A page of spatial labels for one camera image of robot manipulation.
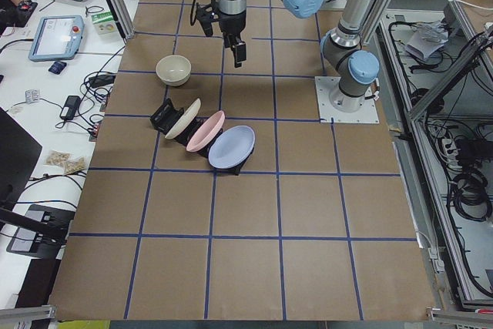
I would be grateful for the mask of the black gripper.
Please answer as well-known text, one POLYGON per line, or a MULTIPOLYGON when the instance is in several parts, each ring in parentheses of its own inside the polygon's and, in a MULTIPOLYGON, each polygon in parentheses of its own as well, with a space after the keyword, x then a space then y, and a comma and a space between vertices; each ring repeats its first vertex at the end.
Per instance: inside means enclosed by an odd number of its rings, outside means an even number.
POLYGON ((246 27, 247 12, 245 9, 239 12, 222 10, 220 7, 221 3, 225 5, 226 0, 210 0, 210 3, 206 5, 196 3, 195 20, 199 21, 206 37, 213 36, 213 23, 219 23, 224 42, 230 43, 234 67, 239 68, 247 59, 247 45, 241 39, 241 32, 246 27))

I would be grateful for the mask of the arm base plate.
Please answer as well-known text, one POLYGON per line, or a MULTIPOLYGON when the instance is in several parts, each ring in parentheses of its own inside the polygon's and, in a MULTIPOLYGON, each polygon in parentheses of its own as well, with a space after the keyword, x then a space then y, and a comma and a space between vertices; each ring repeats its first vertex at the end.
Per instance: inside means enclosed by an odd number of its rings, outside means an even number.
POLYGON ((349 97, 342 93, 338 76, 316 76, 314 78, 319 120, 322 123, 379 124, 376 101, 378 79, 370 85, 363 96, 349 97))

